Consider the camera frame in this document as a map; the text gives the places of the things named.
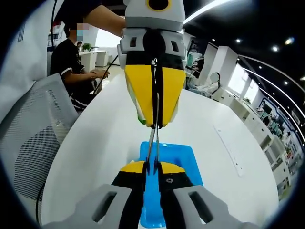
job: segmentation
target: white mesh chair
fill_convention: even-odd
[[[37,81],[0,124],[1,159],[34,219],[38,193],[77,117],[60,76],[55,74]]]

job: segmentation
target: office desk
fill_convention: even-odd
[[[243,165],[241,177],[216,129]],[[137,119],[124,75],[117,75],[63,141],[44,188],[42,223],[67,218],[86,194],[111,184],[124,165],[139,157],[140,144],[149,140],[150,131]],[[182,90],[176,118],[159,136],[163,143],[192,147],[205,187],[228,204],[234,217],[261,225],[277,209],[267,158],[229,107]]]
[[[80,52],[81,63],[84,65],[86,71],[91,71],[95,69],[96,59],[99,54],[105,55],[108,51],[98,50],[90,52]]]

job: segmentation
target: computer monitor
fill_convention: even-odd
[[[207,40],[192,37],[189,43],[187,44],[187,50],[188,52],[196,52],[196,53],[204,54],[207,46],[208,46]]]
[[[270,114],[271,111],[272,111],[271,107],[269,107],[267,104],[264,104],[263,110],[264,110],[267,114]]]
[[[277,118],[276,122],[277,122],[280,126],[282,126],[283,123],[284,123],[284,119],[283,119],[281,116],[279,116],[279,117]]]

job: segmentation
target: gray gripper housing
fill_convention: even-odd
[[[228,206],[202,186],[175,189],[187,229],[258,229],[229,214]]]
[[[62,222],[46,224],[43,229],[118,229],[131,191],[130,188],[104,184],[85,196],[76,205],[73,215]]]
[[[175,189],[173,192],[182,209],[187,229],[259,228],[232,217],[228,206],[202,186]],[[46,224],[43,229],[118,229],[130,193],[129,188],[104,184],[82,199],[73,215],[62,222]]]
[[[125,28],[122,31],[123,38],[118,44],[118,55],[120,60],[120,66],[122,69],[126,65],[126,57],[129,51],[144,51],[143,38],[146,33],[144,28]],[[173,31],[161,31],[161,35],[165,41],[166,54],[179,56],[182,61],[185,59],[186,50],[183,43],[183,35]],[[135,46],[131,45],[132,41],[135,40]]]

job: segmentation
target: person's arm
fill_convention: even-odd
[[[95,80],[97,78],[102,78],[105,76],[105,78],[108,77],[109,72],[106,72],[105,70],[93,70],[90,73],[85,74],[74,74],[72,73],[72,70],[66,71],[65,73],[61,74],[61,77],[63,78],[64,82],[67,84],[70,83],[79,83],[86,80]]]
[[[126,25],[124,18],[116,15],[102,5],[92,10],[84,18],[84,23],[106,30],[118,37],[122,37],[122,29]]]
[[[67,84],[79,83],[86,80],[94,80],[97,77],[95,73],[85,73],[85,74],[74,74],[72,71],[67,71],[62,75],[63,80]]]

